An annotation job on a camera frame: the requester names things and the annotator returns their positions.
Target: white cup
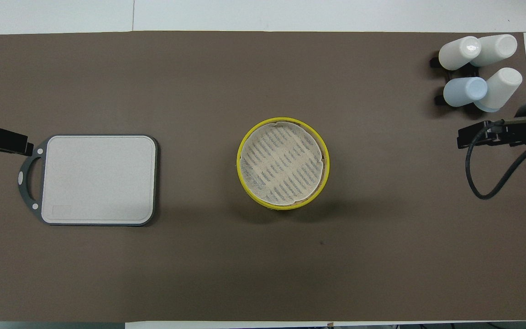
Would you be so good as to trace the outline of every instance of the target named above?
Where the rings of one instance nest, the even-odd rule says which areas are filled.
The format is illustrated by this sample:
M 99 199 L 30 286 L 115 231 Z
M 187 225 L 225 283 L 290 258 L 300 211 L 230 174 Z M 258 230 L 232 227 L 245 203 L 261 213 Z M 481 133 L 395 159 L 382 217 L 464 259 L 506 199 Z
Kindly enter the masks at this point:
M 505 58 L 509 58 L 517 51 L 517 39 L 512 35 L 493 35 L 478 38 L 481 50 L 470 64 L 486 66 Z
M 486 81 L 488 84 L 486 96 L 474 104 L 484 112 L 496 112 L 505 105 L 521 83 L 522 75 L 516 69 L 510 67 L 499 69 Z
M 481 100 L 488 86 L 479 77 L 451 79 L 444 87 L 444 99 L 449 106 L 459 107 Z
M 442 46 L 438 58 L 442 67 L 454 71 L 476 58 L 478 54 L 480 54 L 478 39 L 473 36 L 465 36 Z

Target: brown tabletop mat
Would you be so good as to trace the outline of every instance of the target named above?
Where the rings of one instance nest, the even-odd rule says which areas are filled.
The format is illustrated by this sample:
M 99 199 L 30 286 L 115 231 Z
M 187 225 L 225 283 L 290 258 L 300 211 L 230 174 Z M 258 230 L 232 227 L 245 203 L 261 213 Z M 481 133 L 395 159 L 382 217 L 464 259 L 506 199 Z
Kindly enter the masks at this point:
M 526 162 L 478 200 L 457 130 L 496 114 L 433 105 L 428 61 L 453 33 L 130 32 L 0 36 L 0 127 L 144 133 L 160 152 L 146 227 L 53 227 L 0 154 L 0 320 L 526 320 Z M 311 204 L 263 208 L 235 161 L 259 121 L 324 138 Z M 523 148 L 481 146 L 488 191 Z

